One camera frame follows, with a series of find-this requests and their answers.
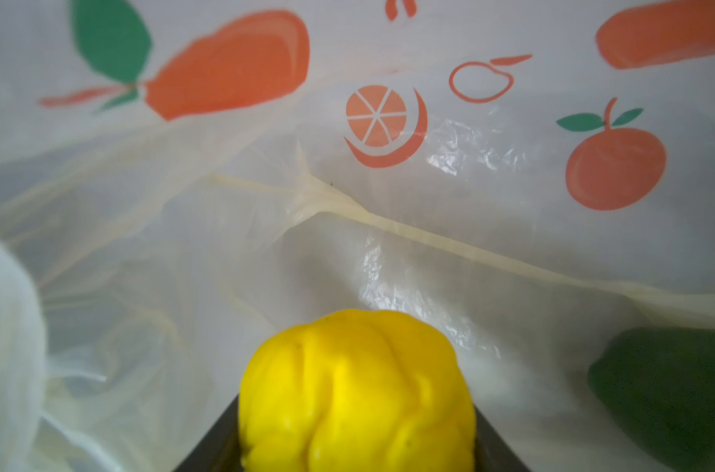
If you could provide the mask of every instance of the orange print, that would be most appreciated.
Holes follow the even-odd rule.
[[[150,81],[43,98],[44,107],[80,103],[143,85],[145,102],[162,118],[249,107],[283,97],[307,77],[310,43],[290,11],[261,11],[198,39]]]
[[[629,8],[596,33],[615,69],[668,64],[715,54],[715,0],[672,0]]]
[[[418,100],[418,125],[409,140],[398,149],[381,156],[371,156],[344,138],[358,161],[371,168],[391,167],[406,161],[420,148],[428,131],[428,111],[417,90],[415,95]],[[394,90],[383,85],[368,85],[352,94],[347,101],[347,122],[361,143],[370,147],[387,146],[404,131],[407,108]]]
[[[666,166],[666,151],[658,137],[633,127],[612,128],[643,111],[627,111],[610,125],[616,102],[616,98],[609,102],[603,119],[580,113],[557,121],[571,131],[604,127],[580,143],[567,162],[567,190],[578,203],[593,210],[617,210],[636,203],[659,183]]]
[[[402,3],[405,6],[405,11],[409,18],[414,17],[415,14],[418,13],[418,5],[415,4],[415,0],[402,0]],[[389,21],[396,20],[399,14],[397,0],[386,0],[386,16],[389,18]]]
[[[449,88],[452,89],[452,92],[454,92],[455,95],[460,97],[461,99],[465,100],[466,102],[469,103],[488,103],[488,102],[493,102],[497,98],[503,96],[507,92],[509,92],[509,89],[512,88],[514,85],[514,77],[512,74],[508,72],[501,71],[499,69],[496,69],[494,66],[513,66],[514,64],[521,63],[523,61],[527,61],[528,59],[531,59],[533,57],[532,54],[524,54],[522,56],[513,56],[513,57],[499,57],[497,59],[492,59],[490,62],[485,63],[485,62],[480,62],[480,61],[470,61],[470,62],[465,62],[463,64],[460,64],[459,66],[455,67],[455,69],[452,71],[452,73],[449,75]],[[473,97],[468,97],[467,95],[463,94],[461,91],[457,89],[457,87],[454,84],[454,79],[455,76],[457,75],[457,72],[465,69],[466,67],[484,67],[491,72],[495,73],[498,76],[504,76],[507,78],[507,85],[498,93],[491,95],[490,97],[483,97],[483,98],[473,98]]]

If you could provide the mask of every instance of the dark green shape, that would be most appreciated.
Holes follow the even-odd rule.
[[[627,112],[624,112],[622,115],[618,116],[616,120],[614,120],[612,126],[627,125],[629,122],[638,118],[638,115],[640,115],[641,113],[643,113],[643,108],[634,108]]]
[[[79,53],[93,70],[123,84],[137,81],[153,47],[140,15],[125,0],[72,0]]]
[[[137,92],[137,90],[135,88],[133,88],[133,89],[129,90],[128,92],[126,92],[125,94],[121,94],[116,98],[108,100],[105,105],[100,107],[98,112],[104,112],[107,109],[116,108],[117,106],[123,105],[124,103],[133,102],[136,99],[138,99],[139,97],[140,97],[139,92]]]
[[[626,331],[591,366],[589,385],[653,457],[678,472],[715,471],[715,330]]]
[[[604,119],[596,113],[578,113],[558,119],[557,124],[569,131],[592,131],[604,126]]]

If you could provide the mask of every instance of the yellow ball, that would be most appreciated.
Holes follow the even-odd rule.
[[[239,439],[247,472],[472,472],[475,409],[436,328],[345,310],[258,349]]]

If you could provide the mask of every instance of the yellow object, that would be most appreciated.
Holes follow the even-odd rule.
[[[239,393],[246,472],[472,472],[475,410],[449,341],[340,311],[266,341]]]

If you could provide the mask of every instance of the orange outline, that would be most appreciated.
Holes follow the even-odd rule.
[[[492,95],[491,97],[486,97],[486,98],[471,98],[471,97],[468,97],[467,95],[464,95],[461,91],[457,90],[457,87],[455,87],[455,85],[454,85],[454,76],[457,75],[457,72],[459,72],[460,70],[466,68],[467,66],[481,66],[481,67],[485,67],[486,69],[490,70],[491,72],[494,72],[495,74],[498,74],[498,75],[500,75],[500,76],[506,77],[506,78],[509,80],[509,83],[507,84],[506,87],[504,87],[504,89],[503,89],[502,91],[500,91],[500,92],[497,93],[496,95]],[[454,92],[454,94],[455,94],[456,96],[460,97],[461,99],[463,99],[463,100],[465,100],[466,102],[469,102],[469,103],[488,103],[488,102],[493,102],[493,101],[496,100],[497,98],[499,98],[499,97],[501,97],[502,95],[504,95],[504,94],[506,94],[507,92],[509,92],[509,89],[511,89],[513,85],[514,85],[514,77],[512,76],[512,74],[507,73],[507,72],[503,72],[503,71],[498,70],[498,69],[495,69],[494,66],[492,66],[491,64],[485,63],[485,62],[480,62],[480,61],[470,61],[470,62],[462,63],[462,64],[458,65],[457,67],[455,67],[455,70],[453,70],[452,73],[449,75],[449,88],[452,89],[452,92]]]
[[[420,97],[418,90],[413,90],[415,91],[415,96],[418,98],[418,125],[415,127],[409,140],[400,146],[399,149],[395,149],[384,156],[370,156],[355,147],[349,139],[344,138],[344,140],[347,141],[347,145],[350,146],[352,154],[357,157],[360,163],[374,169],[391,167],[405,162],[420,149],[420,145],[423,144],[423,140],[425,139],[425,134],[428,132],[428,110],[425,108],[425,102]]]

